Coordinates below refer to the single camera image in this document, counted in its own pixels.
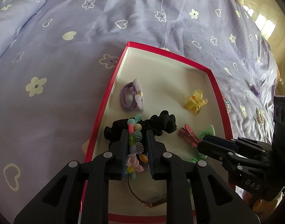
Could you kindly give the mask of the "right hand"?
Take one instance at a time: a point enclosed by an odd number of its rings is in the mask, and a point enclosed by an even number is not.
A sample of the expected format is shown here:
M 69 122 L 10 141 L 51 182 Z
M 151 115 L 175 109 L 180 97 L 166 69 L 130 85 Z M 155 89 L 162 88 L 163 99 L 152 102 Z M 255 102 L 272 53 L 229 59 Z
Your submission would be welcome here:
M 251 209 L 257 213 L 261 220 L 266 220 L 278 207 L 279 203 L 283 198 L 283 193 L 280 193 L 272 201 L 266 201 L 264 199 L 254 197 L 254 195 L 252 195 L 251 193 L 244 191 L 242 194 L 242 198 L 246 202 L 246 204 L 249 205 Z

